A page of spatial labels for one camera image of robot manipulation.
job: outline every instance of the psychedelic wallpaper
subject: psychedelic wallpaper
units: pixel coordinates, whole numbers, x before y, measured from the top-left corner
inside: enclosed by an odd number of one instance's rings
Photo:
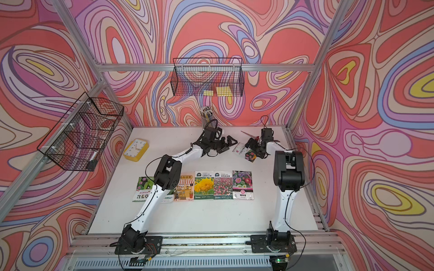
[[[358,270],[434,270],[433,131],[434,2],[356,0],[292,133]]]
[[[173,63],[241,57],[244,63],[313,63],[337,6],[332,0],[72,2],[101,63]],[[306,72],[246,72],[242,98],[173,97],[171,72],[106,72],[135,126],[200,125],[211,105],[223,125],[285,125]]]
[[[95,78],[49,1],[0,1],[0,25],[1,196]],[[120,123],[94,172],[46,164],[0,224],[0,270],[58,265],[84,232],[128,134]]]

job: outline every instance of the card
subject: card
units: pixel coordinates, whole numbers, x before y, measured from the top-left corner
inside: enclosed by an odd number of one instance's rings
[[[175,188],[173,196],[173,201],[194,200],[194,172],[181,173],[179,183]]]
[[[149,197],[153,185],[154,177],[149,177],[149,179],[147,177],[139,177],[133,202],[145,201]]]
[[[244,159],[246,159],[252,163],[256,159],[255,153],[251,149],[246,148],[244,143],[238,143],[235,146],[235,148],[232,150],[232,152],[241,156],[241,157],[244,157]]]
[[[253,199],[251,171],[232,171],[232,180],[234,199]]]
[[[172,202],[173,199],[174,199],[174,197],[175,197],[175,196],[174,196],[175,189],[176,189],[176,188],[170,190],[170,192],[169,192],[169,193],[164,197],[164,199],[162,200],[161,203]]]
[[[213,171],[196,171],[194,179],[194,199],[214,198]]]
[[[232,172],[214,171],[214,199],[232,199]]]

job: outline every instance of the white tabletop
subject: white tabletop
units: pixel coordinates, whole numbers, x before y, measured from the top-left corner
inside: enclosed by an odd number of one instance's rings
[[[261,127],[224,127],[224,135],[246,143],[249,137],[241,131],[259,135]],[[281,127],[273,127],[274,139],[288,147]],[[135,138],[149,142],[149,148],[138,162],[121,157],[110,181],[89,233],[121,233],[124,223],[131,221],[144,202],[132,202],[138,178],[145,176],[145,167],[164,154],[174,155],[190,146],[200,136],[200,127],[134,128],[128,144]],[[253,200],[197,199],[192,202],[161,203],[151,217],[150,233],[199,232],[263,232],[273,217],[277,186],[273,182],[274,157],[257,158],[253,163],[230,150],[217,157],[204,156],[182,165],[182,172],[196,170],[242,170],[252,172]],[[153,176],[159,160],[148,167]],[[297,230],[317,230],[309,202],[303,189],[294,202],[290,224]]]

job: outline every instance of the scissors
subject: scissors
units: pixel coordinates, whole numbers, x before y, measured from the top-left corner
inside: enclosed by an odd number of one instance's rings
[[[243,132],[243,133],[245,133],[246,135],[248,135],[249,137],[253,138],[253,139],[256,140],[256,141],[259,140],[259,136],[255,137],[255,136],[253,136],[253,135],[251,135],[251,134],[248,134],[248,133],[246,133],[246,132]]]

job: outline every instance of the yellow clock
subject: yellow clock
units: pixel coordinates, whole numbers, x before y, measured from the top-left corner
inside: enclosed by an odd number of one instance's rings
[[[137,162],[149,148],[149,143],[143,139],[136,138],[128,145],[124,151],[126,159]]]

